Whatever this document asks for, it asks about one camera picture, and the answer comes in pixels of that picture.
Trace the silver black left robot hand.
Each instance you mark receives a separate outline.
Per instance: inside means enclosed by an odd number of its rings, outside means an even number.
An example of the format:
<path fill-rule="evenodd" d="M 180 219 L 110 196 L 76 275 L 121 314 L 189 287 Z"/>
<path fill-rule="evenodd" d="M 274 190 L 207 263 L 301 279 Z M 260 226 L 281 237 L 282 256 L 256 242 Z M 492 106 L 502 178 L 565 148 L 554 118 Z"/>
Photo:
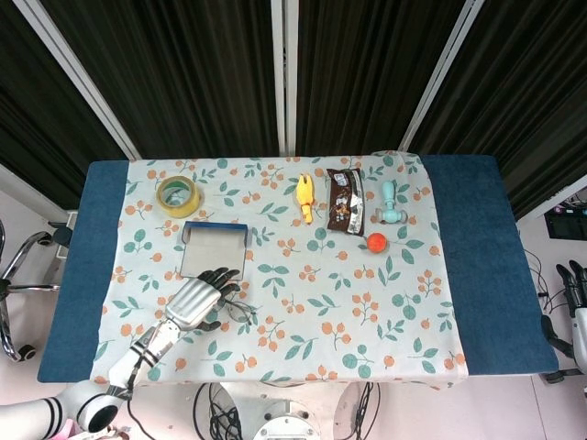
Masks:
<path fill-rule="evenodd" d="M 205 270 L 191 278 L 166 305 L 165 319 L 184 332 L 217 330 L 222 325 L 221 322 L 207 323 L 205 317 L 229 293 L 239 290 L 239 285 L 231 282 L 239 274 L 238 269 L 221 267 Z"/>

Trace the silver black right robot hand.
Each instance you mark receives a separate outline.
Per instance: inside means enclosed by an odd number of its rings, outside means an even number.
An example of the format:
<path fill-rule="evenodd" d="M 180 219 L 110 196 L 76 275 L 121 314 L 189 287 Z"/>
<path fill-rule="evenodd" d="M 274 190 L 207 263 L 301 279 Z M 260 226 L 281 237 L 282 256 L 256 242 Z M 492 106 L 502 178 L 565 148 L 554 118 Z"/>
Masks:
<path fill-rule="evenodd" d="M 548 316 L 542 315 L 542 333 L 548 343 L 564 354 L 572 358 L 578 369 L 586 373 L 586 268 L 577 261 L 569 261 L 570 269 L 561 264 L 556 265 L 556 270 L 562 278 L 563 293 L 567 301 L 570 314 L 572 342 L 560 339 L 553 328 Z"/>

